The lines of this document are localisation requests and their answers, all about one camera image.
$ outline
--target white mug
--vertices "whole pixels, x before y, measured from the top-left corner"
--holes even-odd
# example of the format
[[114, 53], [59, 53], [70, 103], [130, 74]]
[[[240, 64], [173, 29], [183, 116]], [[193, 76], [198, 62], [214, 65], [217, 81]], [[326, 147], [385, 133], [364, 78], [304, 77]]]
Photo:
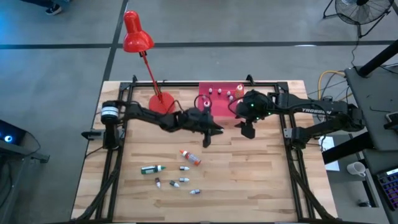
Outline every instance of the white mug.
[[362, 162], [353, 162], [347, 166], [347, 171], [352, 175], [358, 175], [360, 177], [365, 177], [366, 167]]

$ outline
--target gray floor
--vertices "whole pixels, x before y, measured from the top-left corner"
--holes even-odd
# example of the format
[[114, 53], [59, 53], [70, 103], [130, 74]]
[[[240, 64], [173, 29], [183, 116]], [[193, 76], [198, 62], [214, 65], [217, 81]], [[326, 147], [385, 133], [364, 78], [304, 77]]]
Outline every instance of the gray floor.
[[[49, 17], [44, 9], [31, 4], [0, 1], [0, 100], [7, 105], [0, 111], [0, 118], [32, 132], [41, 142], [42, 151], [51, 154], [48, 164], [31, 165], [13, 223], [60, 222], [70, 217], [87, 145], [80, 133], [93, 120], [112, 49], [89, 49], [92, 45], [65, 48], [73, 48], [71, 44], [111, 46], [122, 3], [63, 2], [65, 12]], [[148, 51], [159, 80], [230, 80], [251, 74], [258, 80], [304, 80], [310, 93], [317, 89], [318, 76], [324, 70], [351, 66], [354, 46], [344, 44], [356, 40], [355, 26], [339, 18], [321, 20], [327, 4], [328, 0], [130, 0], [127, 8], [140, 14], [143, 28], [157, 43], [332, 41], [322, 47], [181, 47]], [[397, 39], [397, 25], [398, 16], [392, 11], [363, 39], [370, 45], [356, 49], [354, 63], [366, 63], [386, 47], [377, 45], [382, 43], [378, 40]], [[119, 42], [125, 33], [123, 27]], [[64, 49], [1, 49], [5, 45], [37, 47], [32, 44], [63, 44], [59, 48]], [[396, 62], [398, 57], [389, 63]], [[108, 68], [110, 65], [110, 80], [130, 80], [133, 74], [140, 80], [149, 79], [141, 59], [122, 49], [117, 49]], [[336, 76], [331, 83], [341, 80]], [[330, 88], [327, 95], [336, 96], [345, 88], [346, 84]], [[363, 194], [352, 194], [355, 186], [331, 186], [340, 218], [385, 220], [382, 212], [356, 208], [355, 202]]]

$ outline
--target wooden tabletop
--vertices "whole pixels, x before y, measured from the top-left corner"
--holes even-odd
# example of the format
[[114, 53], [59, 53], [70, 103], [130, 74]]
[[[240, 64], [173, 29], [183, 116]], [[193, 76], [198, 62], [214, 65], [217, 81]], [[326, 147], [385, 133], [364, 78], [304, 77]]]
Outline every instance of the wooden tabletop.
[[[303, 81], [288, 81], [292, 94], [306, 98]], [[97, 111], [102, 102], [115, 100], [120, 82], [105, 82]], [[271, 87], [256, 87], [267, 93]], [[193, 106], [197, 87], [162, 88], [183, 109]], [[147, 107], [154, 94], [152, 88], [135, 88], [133, 100]], [[310, 114], [296, 113], [297, 126], [313, 125]], [[119, 179], [114, 222], [294, 222], [297, 221], [294, 200], [287, 168], [279, 117], [272, 115], [255, 124], [256, 138], [247, 139], [240, 129], [234, 128], [238, 120], [215, 118], [224, 127], [224, 133], [213, 136], [208, 148], [202, 147], [203, 135], [189, 131], [166, 133], [158, 126], [130, 120], [126, 131], [123, 162]], [[94, 128], [103, 129], [100, 115]], [[99, 148], [102, 140], [89, 143], [87, 153]], [[194, 167], [179, 150], [194, 153], [202, 163]], [[72, 212], [78, 217], [91, 203], [101, 185], [106, 151], [90, 155], [84, 163], [80, 184]], [[336, 216], [336, 208], [328, 177], [318, 146], [308, 145], [303, 150], [308, 181], [312, 192], [327, 211]], [[166, 170], [157, 174], [142, 175], [140, 168], [159, 164]], [[189, 166], [180, 171], [179, 166]], [[155, 185], [159, 177], [161, 189]], [[179, 183], [180, 188], [169, 185], [179, 177], [190, 179]], [[189, 191], [200, 189], [201, 194]], [[302, 207], [306, 206], [300, 191]], [[106, 197], [103, 215], [107, 212]]]

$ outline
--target red board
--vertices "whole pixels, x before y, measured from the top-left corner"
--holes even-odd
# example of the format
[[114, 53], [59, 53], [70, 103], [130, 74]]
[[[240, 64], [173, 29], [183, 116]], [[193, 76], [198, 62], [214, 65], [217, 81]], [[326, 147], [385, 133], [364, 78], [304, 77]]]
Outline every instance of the red board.
[[[211, 106], [211, 114], [213, 116], [231, 116], [235, 117], [236, 115], [230, 112], [228, 109], [228, 104], [229, 104], [229, 98], [227, 96], [227, 92], [231, 92], [231, 96], [234, 97], [234, 100], [236, 99], [236, 87], [238, 85], [242, 85], [242, 83], [220, 83], [220, 82], [205, 82], [205, 83], [199, 83], [199, 95], [206, 95], [209, 96], [211, 99], [211, 102], [213, 103]], [[209, 88], [213, 90], [212, 94], [209, 94]], [[201, 96], [197, 100], [197, 107], [200, 110], [203, 110], [203, 104], [205, 101], [209, 101], [208, 98], [203, 99]], [[235, 101], [230, 108], [235, 111], [236, 108], [236, 103]]]

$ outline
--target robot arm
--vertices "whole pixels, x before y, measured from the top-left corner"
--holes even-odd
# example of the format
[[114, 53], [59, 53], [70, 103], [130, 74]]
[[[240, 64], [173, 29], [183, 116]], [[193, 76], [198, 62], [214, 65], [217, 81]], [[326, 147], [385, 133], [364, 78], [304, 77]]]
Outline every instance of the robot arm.
[[255, 137], [252, 123], [272, 114], [311, 113], [326, 115], [326, 121], [308, 128], [285, 129], [284, 135], [290, 138], [293, 147], [304, 149], [306, 143], [315, 137], [338, 130], [359, 131], [364, 128], [362, 111], [344, 101], [320, 101], [300, 99], [288, 93], [268, 93], [267, 95], [251, 90], [236, 105], [236, 114], [246, 119], [236, 127], [249, 139]]
[[[123, 117], [119, 117], [119, 109], [125, 107]], [[119, 133], [117, 125], [130, 119], [139, 119], [160, 126], [167, 132], [175, 132], [184, 129], [199, 132], [205, 135], [203, 147], [211, 143], [211, 136], [223, 133], [223, 127], [213, 121], [210, 108], [200, 111], [198, 108], [189, 108], [170, 114], [161, 114], [147, 108], [139, 103], [127, 104], [123, 101], [106, 101], [102, 105], [101, 122], [105, 125], [104, 148], [116, 149], [119, 147]]]

